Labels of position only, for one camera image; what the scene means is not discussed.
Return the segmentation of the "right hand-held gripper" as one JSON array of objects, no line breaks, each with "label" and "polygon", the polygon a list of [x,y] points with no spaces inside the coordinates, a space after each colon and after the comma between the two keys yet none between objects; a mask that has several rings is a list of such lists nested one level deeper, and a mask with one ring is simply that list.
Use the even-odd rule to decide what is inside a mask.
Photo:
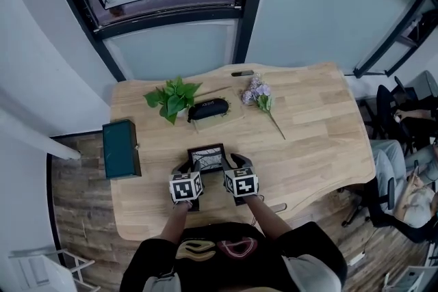
[{"label": "right hand-held gripper", "polygon": [[231,153],[230,156],[239,169],[234,169],[227,158],[222,156],[224,186],[233,195],[235,204],[245,204],[244,197],[258,194],[259,179],[251,168],[253,163],[249,158],[237,153]]}]

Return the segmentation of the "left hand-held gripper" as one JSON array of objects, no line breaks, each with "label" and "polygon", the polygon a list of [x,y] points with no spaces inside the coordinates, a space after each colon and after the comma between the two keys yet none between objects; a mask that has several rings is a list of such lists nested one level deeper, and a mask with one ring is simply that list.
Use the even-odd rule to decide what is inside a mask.
[{"label": "left hand-held gripper", "polygon": [[201,180],[201,164],[195,161],[193,172],[191,162],[187,160],[175,168],[170,176],[169,190],[174,204],[179,202],[190,202],[190,211],[199,210],[199,196],[203,194],[203,183]]}]

